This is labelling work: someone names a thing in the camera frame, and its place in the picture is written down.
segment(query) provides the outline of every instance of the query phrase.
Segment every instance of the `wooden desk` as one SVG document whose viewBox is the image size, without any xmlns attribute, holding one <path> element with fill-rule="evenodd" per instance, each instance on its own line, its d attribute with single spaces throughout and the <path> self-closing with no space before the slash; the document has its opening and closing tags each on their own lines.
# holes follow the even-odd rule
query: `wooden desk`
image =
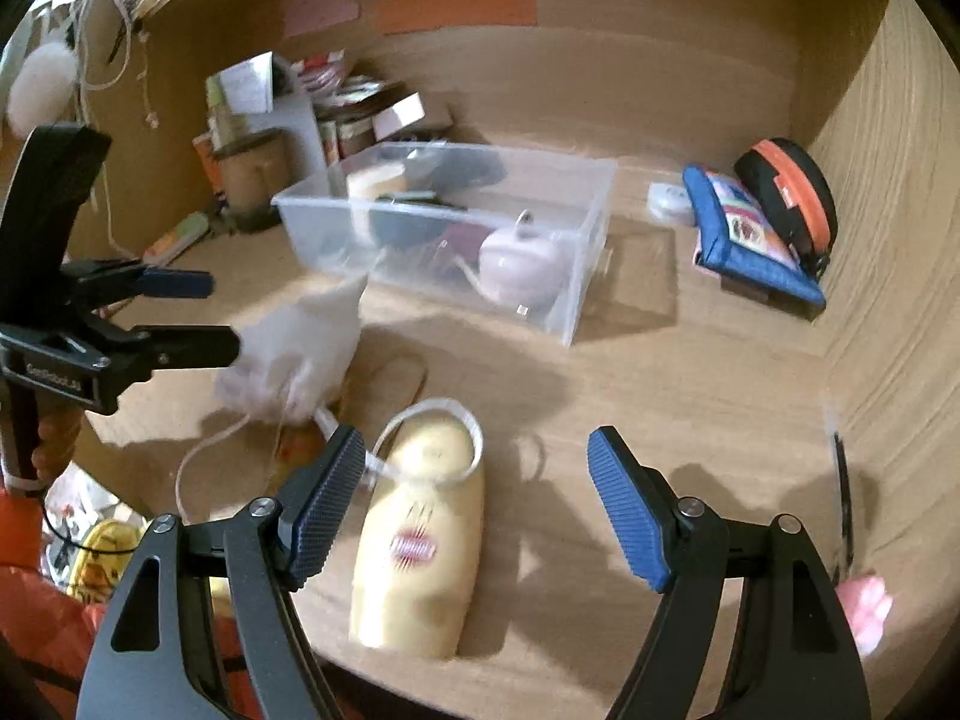
<svg viewBox="0 0 960 720">
<path fill-rule="evenodd" d="M 487 522 L 462 658 L 402 659 L 347 641 L 350 579 L 365 496 L 358 493 L 326 570 L 296 594 L 319 653 L 391 688 L 472 717 L 602 717 L 646 635 L 659 596 L 634 579 L 587 475 L 587 435 L 616 425 L 638 459 L 680 494 L 725 517 L 769 521 L 790 511 L 832 559 L 834 471 L 824 438 L 821 361 L 810 327 L 719 292 L 689 267 L 693 232 L 616 220 L 612 269 L 631 278 L 598 308 L 621 324 L 584 321 L 573 348 L 488 317 L 460 314 L 373 286 L 354 361 L 350 419 L 373 440 L 405 405 L 418 372 L 402 364 L 368 381 L 401 352 L 429 365 L 427 395 L 463 401 L 487 439 Z M 330 280 L 306 274 L 282 229 L 205 242 L 178 266 L 210 269 L 205 301 L 141 299 L 123 324 L 230 322 L 242 326 Z M 604 294 L 598 282 L 597 295 Z M 131 388 L 113 418 L 93 416 L 103 449 L 85 443 L 94 475 L 149 512 L 174 509 L 176 464 L 201 436 L 234 418 L 211 395 L 213 371 L 170 371 Z M 258 494 L 272 428 L 251 427 L 200 455 L 185 477 L 191 512 Z M 730 646 L 737 587 L 729 587 L 715 649 Z M 726 653 L 712 656 L 697 709 L 712 706 Z"/>
</svg>

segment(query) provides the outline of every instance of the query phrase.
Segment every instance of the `blue pencil case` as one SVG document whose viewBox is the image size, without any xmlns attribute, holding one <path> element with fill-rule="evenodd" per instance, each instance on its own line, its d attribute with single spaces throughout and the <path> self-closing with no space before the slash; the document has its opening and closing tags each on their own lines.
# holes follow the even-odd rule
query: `blue pencil case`
<svg viewBox="0 0 960 720">
<path fill-rule="evenodd" d="M 695 165 L 683 171 L 683 183 L 700 228 L 699 266 L 817 308 L 827 304 L 740 183 Z"/>
</svg>

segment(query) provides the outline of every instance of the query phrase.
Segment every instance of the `yellow bottle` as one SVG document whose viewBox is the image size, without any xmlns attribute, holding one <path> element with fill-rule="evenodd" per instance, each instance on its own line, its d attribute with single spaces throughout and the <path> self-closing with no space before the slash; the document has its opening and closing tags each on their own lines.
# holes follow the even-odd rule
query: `yellow bottle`
<svg viewBox="0 0 960 720">
<path fill-rule="evenodd" d="M 353 572 L 350 638 L 446 659 L 456 655 L 480 560 L 483 437 L 459 403 L 437 402 L 443 412 L 418 404 L 425 413 L 406 419 L 381 470 Z"/>
</svg>

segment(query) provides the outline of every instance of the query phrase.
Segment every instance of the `metal screw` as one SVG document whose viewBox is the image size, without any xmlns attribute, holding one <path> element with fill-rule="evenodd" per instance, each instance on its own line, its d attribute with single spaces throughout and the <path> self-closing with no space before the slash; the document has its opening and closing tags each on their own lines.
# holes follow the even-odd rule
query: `metal screw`
<svg viewBox="0 0 960 720">
<path fill-rule="evenodd" d="M 677 508 L 684 517 L 700 517 L 707 510 L 700 498 L 680 498 Z"/>
<path fill-rule="evenodd" d="M 154 520 L 154 533 L 166 533 L 176 524 L 176 517 L 173 514 L 160 514 Z"/>
<path fill-rule="evenodd" d="M 800 520 L 794 517 L 793 514 L 781 514 L 776 523 L 784 533 L 800 533 L 800 531 L 803 530 L 803 525 L 800 524 Z"/>
<path fill-rule="evenodd" d="M 277 501 L 272 498 L 257 498 L 250 504 L 250 513 L 254 517 L 270 517 L 277 507 Z"/>
</svg>

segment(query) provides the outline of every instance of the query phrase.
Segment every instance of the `transparent plastic bin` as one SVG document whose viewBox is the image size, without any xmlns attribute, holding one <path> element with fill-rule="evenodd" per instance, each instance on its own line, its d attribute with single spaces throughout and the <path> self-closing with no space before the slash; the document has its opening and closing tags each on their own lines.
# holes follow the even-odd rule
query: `transparent plastic bin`
<svg viewBox="0 0 960 720">
<path fill-rule="evenodd" d="M 380 143 L 274 204 L 310 269 L 369 272 L 569 346 L 606 241 L 615 173 L 614 160 L 549 151 Z"/>
</svg>

